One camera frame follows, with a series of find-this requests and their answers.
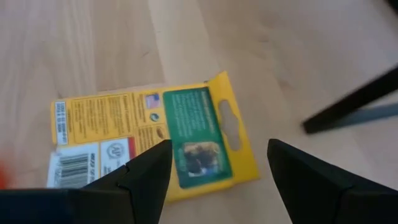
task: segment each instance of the barcode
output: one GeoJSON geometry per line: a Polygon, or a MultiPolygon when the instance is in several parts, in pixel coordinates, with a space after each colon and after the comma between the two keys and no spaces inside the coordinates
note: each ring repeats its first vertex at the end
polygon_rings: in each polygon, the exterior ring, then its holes
{"type": "Polygon", "coordinates": [[[55,102],[55,129],[58,145],[68,144],[67,113],[64,101],[55,102]]]}
{"type": "Polygon", "coordinates": [[[58,171],[55,172],[59,188],[80,188],[89,181],[89,154],[62,156],[58,161],[58,171]]]}

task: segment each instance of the small photo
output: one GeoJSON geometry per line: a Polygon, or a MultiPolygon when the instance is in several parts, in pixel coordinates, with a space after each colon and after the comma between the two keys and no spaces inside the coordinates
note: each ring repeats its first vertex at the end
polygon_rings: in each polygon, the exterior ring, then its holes
{"type": "Polygon", "coordinates": [[[213,175],[220,172],[220,147],[215,142],[186,142],[183,155],[189,177],[213,175]]]}
{"type": "Polygon", "coordinates": [[[147,106],[147,109],[154,109],[154,108],[158,108],[161,106],[161,102],[160,102],[160,96],[158,93],[153,93],[150,95],[146,95],[145,96],[145,103],[147,106]]]}

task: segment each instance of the white label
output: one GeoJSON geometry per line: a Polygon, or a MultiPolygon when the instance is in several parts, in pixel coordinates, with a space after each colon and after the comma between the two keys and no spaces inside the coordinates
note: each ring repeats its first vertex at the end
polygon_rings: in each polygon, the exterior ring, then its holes
{"type": "Polygon", "coordinates": [[[55,102],[55,130],[57,132],[57,144],[68,144],[67,109],[64,101],[55,102]]]}
{"type": "Polygon", "coordinates": [[[58,147],[51,154],[47,187],[80,188],[100,176],[98,143],[58,147]]]}
{"type": "Polygon", "coordinates": [[[101,177],[129,162],[127,138],[101,142],[101,177]]]}

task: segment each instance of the red object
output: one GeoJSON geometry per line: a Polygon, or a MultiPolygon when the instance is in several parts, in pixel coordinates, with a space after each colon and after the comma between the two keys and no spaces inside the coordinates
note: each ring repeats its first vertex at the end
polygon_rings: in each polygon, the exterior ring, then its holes
{"type": "Polygon", "coordinates": [[[8,180],[4,166],[0,166],[0,189],[5,189],[8,186],[8,180]]]}
{"type": "Polygon", "coordinates": [[[129,137],[128,142],[129,142],[130,159],[132,159],[136,156],[136,144],[134,142],[133,137],[129,137]]]}

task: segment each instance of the hang tab hole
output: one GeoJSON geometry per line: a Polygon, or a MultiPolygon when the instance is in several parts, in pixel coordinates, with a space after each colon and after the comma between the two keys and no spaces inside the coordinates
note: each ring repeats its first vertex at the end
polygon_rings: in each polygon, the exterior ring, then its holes
{"type": "Polygon", "coordinates": [[[218,111],[221,114],[221,131],[226,135],[230,148],[234,151],[240,150],[239,121],[227,100],[218,103],[218,111]]]}

